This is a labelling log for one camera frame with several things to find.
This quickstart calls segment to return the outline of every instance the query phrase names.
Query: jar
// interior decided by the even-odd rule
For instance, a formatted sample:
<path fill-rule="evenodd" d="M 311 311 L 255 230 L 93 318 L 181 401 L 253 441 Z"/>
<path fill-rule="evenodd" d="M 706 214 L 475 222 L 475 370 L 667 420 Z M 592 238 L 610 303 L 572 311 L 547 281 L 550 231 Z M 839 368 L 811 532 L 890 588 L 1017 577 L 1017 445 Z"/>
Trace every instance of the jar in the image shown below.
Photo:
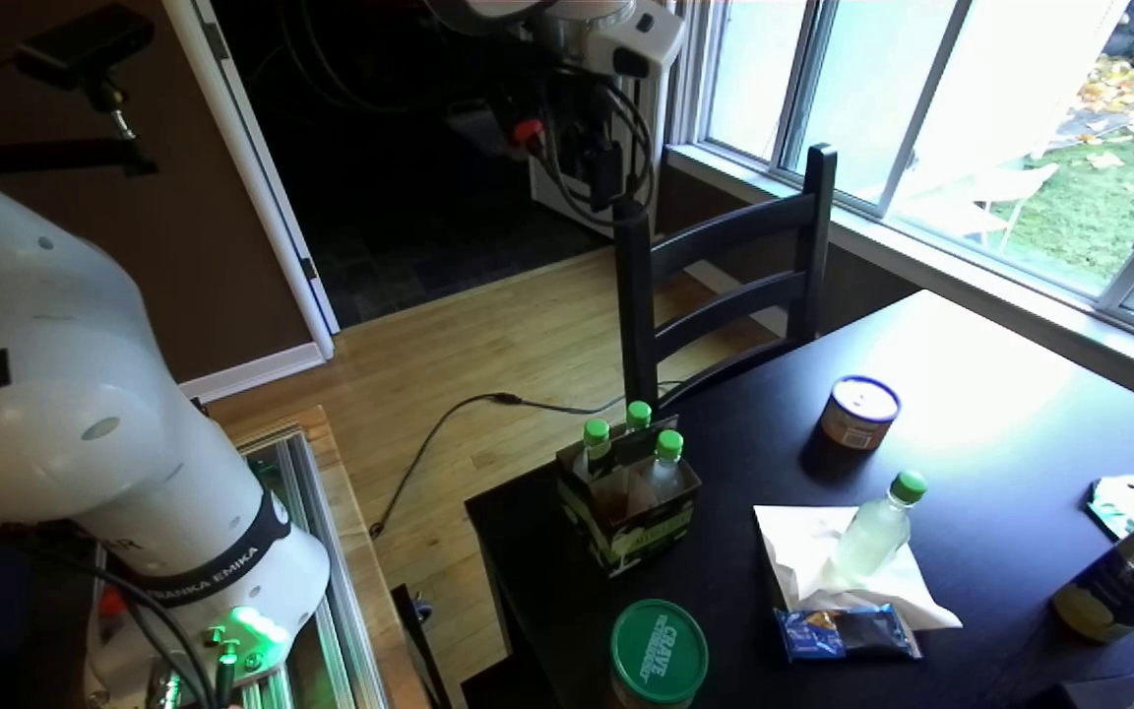
<path fill-rule="evenodd" d="M 1134 532 L 1051 596 L 1051 612 L 1089 642 L 1134 630 Z"/>
<path fill-rule="evenodd" d="M 897 411 L 897 395 L 882 378 L 848 374 L 835 381 L 818 431 L 843 451 L 878 451 Z"/>
<path fill-rule="evenodd" d="M 637 599 L 610 625 L 610 704 L 688 709 L 710 676 L 710 637 L 669 599 Z"/>

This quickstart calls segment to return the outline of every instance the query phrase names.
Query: plastic bag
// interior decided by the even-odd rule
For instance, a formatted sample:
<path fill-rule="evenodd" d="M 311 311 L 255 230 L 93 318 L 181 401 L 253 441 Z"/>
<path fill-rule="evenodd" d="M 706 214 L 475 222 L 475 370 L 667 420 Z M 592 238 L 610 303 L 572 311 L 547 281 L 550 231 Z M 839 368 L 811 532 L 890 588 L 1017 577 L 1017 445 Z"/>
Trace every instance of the plastic bag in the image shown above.
<path fill-rule="evenodd" d="M 918 633 L 894 607 L 771 612 L 794 661 L 921 657 Z"/>

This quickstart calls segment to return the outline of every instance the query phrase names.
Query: white paper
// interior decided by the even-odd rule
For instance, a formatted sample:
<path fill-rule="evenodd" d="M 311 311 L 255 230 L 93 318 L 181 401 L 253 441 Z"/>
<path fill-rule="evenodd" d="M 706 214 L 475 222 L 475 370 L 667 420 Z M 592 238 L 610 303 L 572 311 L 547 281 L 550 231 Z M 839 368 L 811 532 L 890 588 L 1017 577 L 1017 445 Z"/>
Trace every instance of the white paper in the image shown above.
<path fill-rule="evenodd" d="M 843 541 L 851 512 L 855 510 L 755 503 L 759 541 L 784 603 L 794 612 L 894 603 L 912 630 L 962 630 L 962 620 L 933 603 L 911 546 L 855 590 L 818 588 L 818 570 Z"/>

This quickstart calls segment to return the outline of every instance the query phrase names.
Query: green object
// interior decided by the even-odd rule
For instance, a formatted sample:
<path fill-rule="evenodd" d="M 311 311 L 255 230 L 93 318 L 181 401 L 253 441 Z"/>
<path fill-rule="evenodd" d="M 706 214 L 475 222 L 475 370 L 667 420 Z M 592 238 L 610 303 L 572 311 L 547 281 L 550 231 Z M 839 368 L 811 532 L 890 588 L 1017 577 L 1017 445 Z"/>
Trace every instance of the green object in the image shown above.
<path fill-rule="evenodd" d="M 247 603 L 232 607 L 217 625 L 209 625 L 209 642 L 235 653 L 239 671 L 281 665 L 290 649 L 290 633 Z"/>
<path fill-rule="evenodd" d="M 918 503 L 924 498 L 924 478 L 903 470 L 894 481 L 890 481 L 890 498 L 897 498 L 903 503 Z"/>
<path fill-rule="evenodd" d="M 582 445 L 610 445 L 610 426 L 603 419 L 588 419 Z"/>
<path fill-rule="evenodd" d="M 630 401 L 630 435 L 651 431 L 655 411 L 651 401 Z"/>
<path fill-rule="evenodd" d="M 683 462 L 683 453 L 685 453 L 683 431 L 660 431 L 655 453 L 656 453 L 660 462 Z"/>
<path fill-rule="evenodd" d="M 643 704 L 688 704 L 710 665 L 710 637 L 669 599 L 637 599 L 610 625 L 614 682 Z"/>

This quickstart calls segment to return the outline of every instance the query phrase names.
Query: wall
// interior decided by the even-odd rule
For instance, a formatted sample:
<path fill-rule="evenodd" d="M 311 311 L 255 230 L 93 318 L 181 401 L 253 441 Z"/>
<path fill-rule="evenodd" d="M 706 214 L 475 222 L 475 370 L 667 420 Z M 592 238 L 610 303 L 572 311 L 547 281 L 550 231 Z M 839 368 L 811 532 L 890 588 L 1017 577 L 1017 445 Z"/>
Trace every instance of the wall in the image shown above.
<path fill-rule="evenodd" d="M 0 61 L 36 30 L 67 25 L 100 0 L 0 0 Z M 158 175 L 122 168 L 11 175 L 0 189 L 101 246 L 142 288 L 173 378 L 200 378 L 306 343 L 297 300 L 265 230 L 230 167 L 209 107 L 188 76 L 167 11 L 147 53 L 120 65 L 131 125 Z M 0 147 L 53 138 L 109 138 L 80 92 L 55 92 L 0 71 Z"/>

